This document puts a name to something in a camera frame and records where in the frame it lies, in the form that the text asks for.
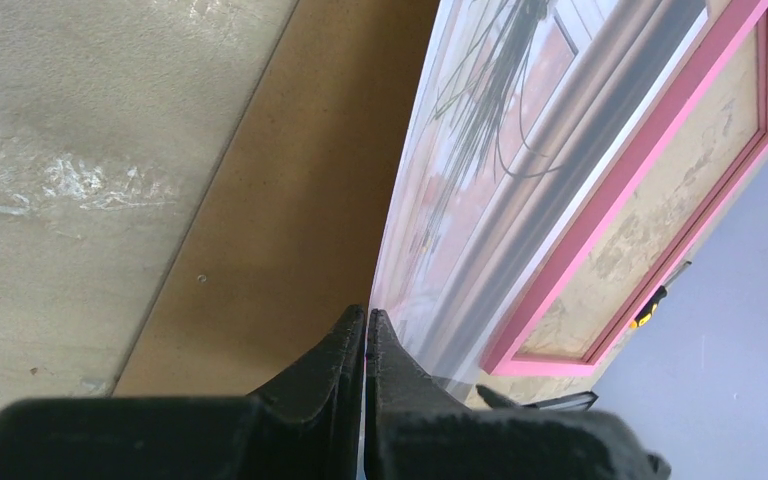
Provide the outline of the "printed plant photo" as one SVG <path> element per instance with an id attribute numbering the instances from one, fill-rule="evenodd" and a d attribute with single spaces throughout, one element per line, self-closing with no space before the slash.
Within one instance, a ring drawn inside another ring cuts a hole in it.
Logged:
<path id="1" fill-rule="evenodd" d="M 711 1 L 443 1 L 370 304 L 465 399 L 481 356 L 717 11 Z"/>

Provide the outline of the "brown frame backing board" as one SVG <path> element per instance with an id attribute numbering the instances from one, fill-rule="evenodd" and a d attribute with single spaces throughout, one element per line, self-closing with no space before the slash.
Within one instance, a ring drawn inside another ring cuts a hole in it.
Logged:
<path id="1" fill-rule="evenodd" d="M 437 10 L 297 4 L 116 395 L 246 394 L 368 301 Z"/>

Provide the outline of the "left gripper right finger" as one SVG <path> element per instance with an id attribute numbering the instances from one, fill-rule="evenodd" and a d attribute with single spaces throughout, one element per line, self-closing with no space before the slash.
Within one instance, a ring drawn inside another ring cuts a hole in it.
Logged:
<path id="1" fill-rule="evenodd" d="M 364 472 L 369 479 L 668 479 L 671 466 L 618 416 L 524 407 L 481 385 L 473 410 L 370 314 Z"/>

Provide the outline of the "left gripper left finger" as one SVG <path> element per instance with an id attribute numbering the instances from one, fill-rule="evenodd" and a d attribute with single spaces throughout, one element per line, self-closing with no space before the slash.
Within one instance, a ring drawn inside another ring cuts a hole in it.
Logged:
<path id="1" fill-rule="evenodd" d="M 0 479 L 353 479 L 366 316 L 245 396 L 38 398 L 0 412 Z"/>

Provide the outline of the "yellow black screwdriver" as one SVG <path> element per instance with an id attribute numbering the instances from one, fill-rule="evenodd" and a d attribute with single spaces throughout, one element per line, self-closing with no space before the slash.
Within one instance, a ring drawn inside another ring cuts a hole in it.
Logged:
<path id="1" fill-rule="evenodd" d="M 634 317 L 629 325 L 631 329 L 637 329 L 645 325 L 652 318 L 660 302 L 668 296 L 669 287 L 671 284 L 691 265 L 691 261 L 684 261 L 673 273 L 670 274 L 665 282 L 655 290 L 653 295 Z"/>

